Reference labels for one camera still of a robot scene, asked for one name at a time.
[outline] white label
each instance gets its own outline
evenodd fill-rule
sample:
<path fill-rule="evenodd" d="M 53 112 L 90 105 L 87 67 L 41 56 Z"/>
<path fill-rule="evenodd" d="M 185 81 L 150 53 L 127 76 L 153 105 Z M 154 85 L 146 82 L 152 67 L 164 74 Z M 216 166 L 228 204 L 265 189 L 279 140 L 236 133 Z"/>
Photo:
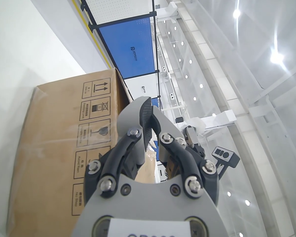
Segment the white label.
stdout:
<path fill-rule="evenodd" d="M 108 237 L 187 237 L 188 221 L 127 220 L 112 218 Z"/>

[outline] screw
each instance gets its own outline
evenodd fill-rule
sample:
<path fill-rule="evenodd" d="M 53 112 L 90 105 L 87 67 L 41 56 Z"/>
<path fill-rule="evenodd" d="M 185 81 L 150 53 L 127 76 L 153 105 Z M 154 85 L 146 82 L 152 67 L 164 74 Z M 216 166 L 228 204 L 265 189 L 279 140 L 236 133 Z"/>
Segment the screw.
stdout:
<path fill-rule="evenodd" d="M 171 136 L 169 134 L 163 135 L 162 138 L 165 142 L 170 142 L 170 140 L 171 140 Z"/>
<path fill-rule="evenodd" d="M 123 196 L 127 196 L 130 194 L 130 191 L 131 191 L 131 187 L 129 184 L 124 184 L 122 187 L 121 187 L 121 194 Z"/>
<path fill-rule="evenodd" d="M 89 175 L 94 175 L 95 173 L 97 173 L 100 170 L 101 167 L 101 163 L 99 160 L 92 160 L 89 163 Z"/>
<path fill-rule="evenodd" d="M 206 164 L 202 167 L 202 170 L 208 175 L 213 175 L 216 173 L 217 169 L 212 161 L 206 160 Z"/>
<path fill-rule="evenodd" d="M 181 193 L 181 189 L 180 189 L 180 187 L 179 187 L 178 185 L 173 184 L 173 185 L 171 185 L 171 187 L 170 187 L 170 193 L 171 193 L 173 196 L 178 196 L 178 195 L 180 195 L 180 193 Z"/>
<path fill-rule="evenodd" d="M 112 181 L 107 179 L 104 180 L 101 184 L 100 184 L 100 189 L 102 192 L 107 192 L 111 189 L 112 187 Z"/>
<path fill-rule="evenodd" d="M 198 193 L 201 190 L 201 184 L 197 180 L 191 181 L 189 187 L 193 193 Z"/>
<path fill-rule="evenodd" d="M 186 142 L 183 138 L 176 138 L 176 141 L 181 145 L 181 146 L 184 146 L 186 145 Z"/>
<path fill-rule="evenodd" d="M 206 169 L 207 169 L 209 172 L 212 172 L 212 171 L 215 169 L 215 166 L 214 166 L 214 164 L 213 164 L 212 162 L 207 162 L 207 163 L 205 164 L 205 167 L 206 167 Z"/>
<path fill-rule="evenodd" d="M 132 136 L 135 136 L 135 135 L 137 135 L 138 133 L 139 133 L 138 129 L 132 129 L 132 130 L 130 131 L 130 134 L 131 134 Z"/>

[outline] white wall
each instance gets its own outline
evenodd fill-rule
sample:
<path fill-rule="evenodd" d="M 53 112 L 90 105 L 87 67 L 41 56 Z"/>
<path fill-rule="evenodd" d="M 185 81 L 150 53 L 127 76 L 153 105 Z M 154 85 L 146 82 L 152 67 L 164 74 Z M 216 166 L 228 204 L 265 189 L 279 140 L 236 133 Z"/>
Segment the white wall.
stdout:
<path fill-rule="evenodd" d="M 84 73 L 30 0 L 0 0 L 0 233 L 3 235 L 16 148 L 33 88 Z"/>
<path fill-rule="evenodd" d="M 82 12 L 80 4 L 76 3 L 76 8 L 72 0 L 31 1 L 86 73 L 108 68 L 110 60 L 99 45 L 99 39 L 91 37 L 89 28 L 79 15 Z"/>

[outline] box handling symbol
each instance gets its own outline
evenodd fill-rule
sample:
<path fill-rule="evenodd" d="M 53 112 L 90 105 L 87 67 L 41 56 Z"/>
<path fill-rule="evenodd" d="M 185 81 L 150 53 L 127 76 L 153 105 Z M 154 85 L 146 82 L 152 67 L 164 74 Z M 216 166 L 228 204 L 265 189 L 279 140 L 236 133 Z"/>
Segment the box handling symbol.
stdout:
<path fill-rule="evenodd" d="M 93 105 L 92 112 L 108 110 L 109 109 L 108 105 L 109 105 L 108 101 Z"/>

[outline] blue banner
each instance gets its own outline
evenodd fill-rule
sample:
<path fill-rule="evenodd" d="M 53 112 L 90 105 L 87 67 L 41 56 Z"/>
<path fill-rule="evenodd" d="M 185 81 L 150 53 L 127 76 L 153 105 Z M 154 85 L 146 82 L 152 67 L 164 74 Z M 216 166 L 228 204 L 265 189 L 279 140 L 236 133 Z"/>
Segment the blue banner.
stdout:
<path fill-rule="evenodd" d="M 155 71 L 150 18 L 100 28 L 123 78 Z"/>

